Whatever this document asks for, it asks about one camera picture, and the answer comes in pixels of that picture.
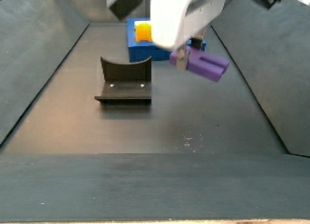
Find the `black bracket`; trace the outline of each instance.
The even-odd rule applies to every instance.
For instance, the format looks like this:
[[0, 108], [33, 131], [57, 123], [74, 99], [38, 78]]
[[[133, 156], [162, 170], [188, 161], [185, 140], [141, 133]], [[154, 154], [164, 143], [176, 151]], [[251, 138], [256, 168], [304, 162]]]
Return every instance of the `black bracket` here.
[[100, 57], [104, 74], [100, 102], [150, 102], [150, 57], [136, 63], [114, 63]]

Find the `blue object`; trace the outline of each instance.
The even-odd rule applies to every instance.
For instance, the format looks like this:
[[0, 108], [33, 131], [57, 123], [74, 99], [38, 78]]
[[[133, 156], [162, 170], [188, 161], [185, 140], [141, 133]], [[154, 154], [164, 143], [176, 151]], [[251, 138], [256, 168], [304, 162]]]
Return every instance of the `blue object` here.
[[[126, 19], [126, 41], [129, 62], [140, 62], [150, 57], [152, 61], [165, 61], [169, 59], [169, 51], [158, 48], [152, 42], [136, 42], [134, 21], [148, 21], [149, 18], [128, 18]], [[204, 51], [205, 41], [201, 42], [200, 49]]]

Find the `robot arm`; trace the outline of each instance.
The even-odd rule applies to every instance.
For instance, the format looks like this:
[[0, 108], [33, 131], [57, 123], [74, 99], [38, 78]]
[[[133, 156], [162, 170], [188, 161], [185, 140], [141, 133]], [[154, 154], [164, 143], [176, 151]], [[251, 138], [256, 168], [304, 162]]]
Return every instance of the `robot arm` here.
[[224, 2], [225, 0], [150, 0], [152, 42], [168, 51], [178, 49], [220, 14]]

